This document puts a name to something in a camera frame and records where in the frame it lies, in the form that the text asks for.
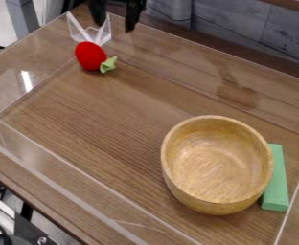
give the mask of wooden bowl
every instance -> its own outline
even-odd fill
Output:
[[[263,137],[241,122],[201,116],[180,122],[164,137],[164,181],[190,209],[225,215],[245,209],[272,176]]]

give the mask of green sponge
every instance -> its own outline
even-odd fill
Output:
[[[261,195],[260,208],[268,211],[285,212],[288,208],[287,180],[284,172],[283,147],[269,144],[273,156],[273,174],[267,189]]]

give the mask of green block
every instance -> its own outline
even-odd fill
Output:
[[[267,189],[261,194],[260,208],[267,211],[285,212],[288,208],[287,180],[284,171],[283,147],[269,144],[273,156],[273,174]]]

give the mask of bowl rim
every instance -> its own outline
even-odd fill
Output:
[[[172,134],[174,133],[174,131],[185,124],[192,123],[193,121],[200,121],[200,120],[206,120],[206,119],[216,119],[216,120],[222,120],[222,121],[229,121],[232,123],[239,124],[240,126],[243,126],[247,130],[249,130],[251,133],[253,133],[253,135],[256,136],[257,140],[260,141],[261,145],[264,146],[265,152],[267,152],[267,157],[268,157],[268,161],[267,161],[267,174],[264,175],[264,179],[263,182],[260,183],[259,186],[255,187],[255,189],[248,192],[248,194],[244,197],[240,198],[229,198],[225,199],[220,202],[212,201],[212,200],[205,200],[205,199],[198,199],[196,196],[193,196],[192,194],[189,194],[188,192],[184,191],[184,189],[181,189],[174,181],[170,178],[170,172],[169,169],[166,168],[166,160],[165,160],[165,145],[166,142],[172,136]],[[168,178],[168,180],[173,183],[174,187],[177,189],[180,189],[186,195],[189,195],[193,199],[201,201],[201,202],[206,202],[206,203],[212,203],[212,204],[235,204],[235,203],[240,203],[251,198],[253,198],[255,196],[257,196],[259,194],[263,193],[268,182],[271,180],[272,177],[272,173],[273,173],[273,160],[272,160],[272,152],[271,152],[271,148],[263,138],[263,136],[256,132],[255,129],[252,129],[247,124],[244,124],[243,122],[233,120],[232,118],[224,117],[224,116],[216,116],[216,115],[205,115],[205,116],[196,116],[196,117],[190,117],[185,120],[182,120],[181,122],[178,122],[168,131],[168,133],[164,136],[164,141],[162,141],[162,145],[161,145],[161,168],[162,168],[162,172],[165,177]]]

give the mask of wooden table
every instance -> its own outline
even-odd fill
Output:
[[[83,6],[74,16],[91,25]],[[208,216],[176,201],[160,146],[192,116],[240,120],[283,145],[292,196],[299,78],[146,26],[124,33],[124,20],[110,21],[103,49],[118,64],[105,75],[81,70],[65,16],[0,52],[0,181],[85,244],[272,244],[283,213],[255,204]]]

